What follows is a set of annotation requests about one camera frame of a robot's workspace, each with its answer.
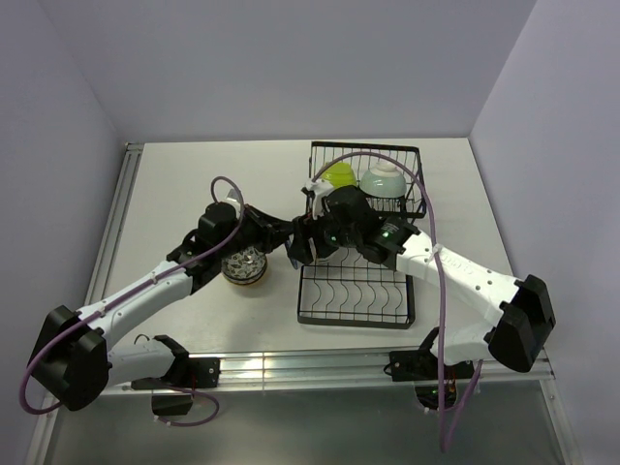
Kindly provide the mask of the green square bowl white inside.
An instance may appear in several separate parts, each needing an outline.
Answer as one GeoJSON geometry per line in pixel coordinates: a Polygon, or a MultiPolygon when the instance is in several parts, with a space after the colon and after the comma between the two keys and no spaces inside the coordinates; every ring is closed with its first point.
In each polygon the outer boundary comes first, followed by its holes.
{"type": "Polygon", "coordinates": [[[345,162],[331,165],[320,175],[320,179],[331,184],[334,189],[357,185],[357,178],[352,166],[345,162]]]}

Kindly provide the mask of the teal dashed ceramic bowl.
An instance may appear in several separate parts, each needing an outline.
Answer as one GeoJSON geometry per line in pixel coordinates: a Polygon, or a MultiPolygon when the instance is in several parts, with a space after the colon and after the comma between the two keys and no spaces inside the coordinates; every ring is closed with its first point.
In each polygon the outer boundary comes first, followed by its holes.
{"type": "Polygon", "coordinates": [[[398,199],[407,192],[404,174],[389,161],[380,160],[372,165],[359,181],[360,189],[374,198],[398,199]]]}

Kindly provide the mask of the blue floral small bowl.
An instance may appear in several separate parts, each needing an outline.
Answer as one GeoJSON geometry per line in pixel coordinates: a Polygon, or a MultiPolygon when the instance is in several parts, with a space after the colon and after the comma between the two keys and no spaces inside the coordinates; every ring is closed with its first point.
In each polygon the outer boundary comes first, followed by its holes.
{"type": "Polygon", "coordinates": [[[299,268],[298,260],[295,258],[292,241],[290,239],[288,239],[285,242],[285,249],[286,249],[286,252],[287,252],[287,257],[288,257],[292,267],[294,269],[298,269],[299,268]]]}

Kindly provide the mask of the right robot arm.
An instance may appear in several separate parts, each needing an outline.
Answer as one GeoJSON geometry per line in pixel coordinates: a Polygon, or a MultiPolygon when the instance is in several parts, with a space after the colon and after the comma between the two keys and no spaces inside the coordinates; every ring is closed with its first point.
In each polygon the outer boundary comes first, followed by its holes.
{"type": "Polygon", "coordinates": [[[531,370],[556,324],[544,280],[474,263],[406,219],[381,215],[356,186],[309,181],[302,191],[310,206],[293,220],[291,258],[311,264],[354,248],[372,264],[436,286],[442,301],[453,296],[479,313],[477,323],[452,329],[447,309],[440,309],[437,331],[418,357],[424,374],[438,378],[452,365],[487,357],[515,372],[531,370]]]}

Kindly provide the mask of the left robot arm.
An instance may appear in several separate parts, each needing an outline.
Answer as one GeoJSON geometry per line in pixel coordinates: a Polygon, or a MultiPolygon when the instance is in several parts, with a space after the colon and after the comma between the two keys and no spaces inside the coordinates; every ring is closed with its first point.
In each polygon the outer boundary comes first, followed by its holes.
{"type": "Polygon", "coordinates": [[[219,275],[224,259],[247,248],[268,254],[293,233],[293,222],[253,206],[210,204],[197,227],[136,283],[76,311],[59,306],[49,312],[24,377],[35,378],[70,411],[127,382],[148,379],[187,387],[189,353],[171,337],[157,335],[127,350],[116,344],[160,310],[206,286],[219,275]]]}

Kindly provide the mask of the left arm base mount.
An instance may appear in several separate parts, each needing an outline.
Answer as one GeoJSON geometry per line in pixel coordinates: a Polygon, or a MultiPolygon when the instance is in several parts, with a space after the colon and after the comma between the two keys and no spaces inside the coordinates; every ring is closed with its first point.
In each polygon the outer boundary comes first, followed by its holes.
{"type": "Polygon", "coordinates": [[[144,378],[131,382],[133,390],[171,390],[172,394],[151,395],[151,411],[157,420],[177,427],[196,426],[214,420],[220,411],[219,401],[205,392],[217,388],[221,362],[218,357],[189,357],[176,372],[159,379],[144,378]],[[206,400],[212,412],[204,420],[181,421],[199,400],[206,400]]]}

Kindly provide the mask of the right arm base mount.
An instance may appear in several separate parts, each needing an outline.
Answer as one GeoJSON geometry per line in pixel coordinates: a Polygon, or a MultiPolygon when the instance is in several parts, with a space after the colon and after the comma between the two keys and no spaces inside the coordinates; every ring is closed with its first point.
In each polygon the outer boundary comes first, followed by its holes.
{"type": "MultiPolygon", "coordinates": [[[[383,371],[395,383],[414,382],[418,402],[430,410],[439,407],[437,358],[431,353],[414,351],[392,351],[388,354],[388,363],[383,371]]],[[[444,368],[445,404],[452,408],[458,399],[457,382],[469,380],[474,375],[471,362],[460,362],[444,368]]]]}

